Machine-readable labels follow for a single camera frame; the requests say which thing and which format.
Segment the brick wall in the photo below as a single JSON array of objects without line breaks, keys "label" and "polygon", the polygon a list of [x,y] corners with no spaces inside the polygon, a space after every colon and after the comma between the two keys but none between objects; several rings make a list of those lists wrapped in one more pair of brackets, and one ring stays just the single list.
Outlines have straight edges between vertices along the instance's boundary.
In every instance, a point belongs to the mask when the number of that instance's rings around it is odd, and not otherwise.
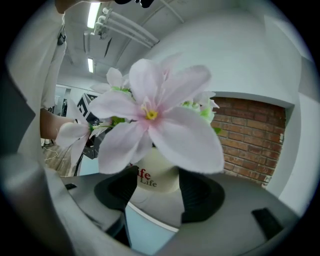
[{"label": "brick wall", "polygon": [[282,149],[286,113],[283,107],[259,101],[214,97],[220,106],[211,126],[221,128],[224,172],[265,186]]}]

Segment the person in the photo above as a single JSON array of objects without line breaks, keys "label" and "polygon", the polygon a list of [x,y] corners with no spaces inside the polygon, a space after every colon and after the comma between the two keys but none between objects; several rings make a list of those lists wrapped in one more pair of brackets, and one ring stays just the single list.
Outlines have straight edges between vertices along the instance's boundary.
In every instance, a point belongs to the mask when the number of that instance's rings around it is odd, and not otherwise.
[{"label": "person", "polygon": [[[86,0],[110,2],[112,0]],[[54,140],[60,127],[74,119],[57,116],[46,109],[55,105],[59,69],[67,42],[59,40],[64,30],[65,11],[82,0],[49,0],[24,26],[5,60],[8,72],[26,98],[35,117],[26,130],[18,152],[45,165],[41,138]]]}]

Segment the person's arm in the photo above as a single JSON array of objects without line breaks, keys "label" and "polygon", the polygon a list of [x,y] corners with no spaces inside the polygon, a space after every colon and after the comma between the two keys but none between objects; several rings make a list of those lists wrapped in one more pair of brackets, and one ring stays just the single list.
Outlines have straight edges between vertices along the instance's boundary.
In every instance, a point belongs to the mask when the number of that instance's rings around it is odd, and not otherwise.
[{"label": "person's arm", "polygon": [[60,127],[65,123],[73,123],[75,120],[64,116],[55,115],[42,108],[40,110],[40,135],[43,139],[55,140]]},{"label": "person's arm", "polygon": [[105,3],[110,2],[113,0],[55,0],[55,7],[60,14],[64,14],[66,10],[71,8],[72,6],[75,6],[76,4],[80,2],[89,2],[89,3]]}]

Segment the light blue surface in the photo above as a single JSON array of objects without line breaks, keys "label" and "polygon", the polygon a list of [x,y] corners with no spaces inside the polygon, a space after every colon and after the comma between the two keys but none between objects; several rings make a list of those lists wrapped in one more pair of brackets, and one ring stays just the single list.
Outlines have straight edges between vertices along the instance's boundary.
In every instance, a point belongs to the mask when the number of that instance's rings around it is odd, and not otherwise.
[{"label": "light blue surface", "polygon": [[90,159],[87,156],[83,156],[81,161],[81,167],[79,175],[97,174],[99,172],[98,158]]},{"label": "light blue surface", "polygon": [[176,233],[142,217],[132,208],[125,208],[131,248],[146,255],[154,255]]}]

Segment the white pipe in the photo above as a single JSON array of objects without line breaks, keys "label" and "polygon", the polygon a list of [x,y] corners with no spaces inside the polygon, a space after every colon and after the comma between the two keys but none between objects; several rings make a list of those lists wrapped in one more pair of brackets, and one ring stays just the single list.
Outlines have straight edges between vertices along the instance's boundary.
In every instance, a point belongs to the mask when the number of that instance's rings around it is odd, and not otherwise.
[{"label": "white pipe", "polygon": [[[103,8],[103,13],[104,14],[108,14],[109,10],[107,8]],[[157,39],[154,35],[152,35],[149,31],[147,31],[146,29],[144,29],[142,26],[139,26],[137,23],[133,22],[132,20],[123,17],[122,15],[116,13],[116,12],[112,12],[110,14],[110,16],[113,16],[116,19],[120,19],[123,20],[124,22],[130,24],[131,26],[135,27],[137,30],[139,30],[140,32],[142,32],[143,34],[145,34],[146,36],[148,36],[150,39],[152,39],[153,41],[155,41],[156,43],[159,43],[159,39]]]},{"label": "white pipe", "polygon": [[177,16],[177,18],[182,22],[185,23],[184,19],[175,11],[175,9],[173,9],[170,4],[168,4],[165,0],[160,0],[161,3],[163,3],[171,12],[173,12],[173,14],[175,16]]},{"label": "white pipe", "polygon": [[100,22],[97,22],[96,24],[98,24],[98,25],[100,25],[100,26],[102,26],[102,27],[105,27],[105,28],[107,28],[107,29],[109,29],[109,30],[113,30],[113,31],[115,31],[115,32],[118,32],[118,33],[120,33],[120,34],[122,34],[122,35],[124,35],[124,36],[126,36],[126,37],[128,37],[128,38],[131,38],[132,40],[135,40],[136,42],[138,42],[138,43],[140,43],[140,44],[148,47],[149,49],[152,48],[150,45],[146,44],[145,42],[142,42],[142,41],[140,41],[139,39],[136,39],[135,37],[133,37],[132,35],[129,35],[129,34],[123,32],[123,31],[121,31],[121,30],[119,30],[119,29],[116,29],[116,28],[114,28],[114,27],[111,27],[111,26],[102,24],[102,23],[100,23]]},{"label": "white pipe", "polygon": [[122,28],[122,29],[124,29],[124,30],[126,30],[126,31],[128,31],[130,33],[132,33],[132,34],[134,34],[135,36],[137,36],[138,38],[142,39],[146,44],[150,45],[151,47],[154,46],[148,39],[146,39],[143,35],[139,34],[137,31],[133,30],[132,28],[129,28],[129,27],[127,27],[127,26],[125,26],[125,25],[123,25],[123,24],[121,24],[121,23],[119,23],[119,22],[117,22],[117,21],[115,21],[115,20],[113,20],[111,18],[109,18],[107,20],[107,23],[108,22],[112,23],[112,24],[114,24],[114,25],[116,25],[116,26],[118,26],[118,27],[120,27],[120,28]]}]

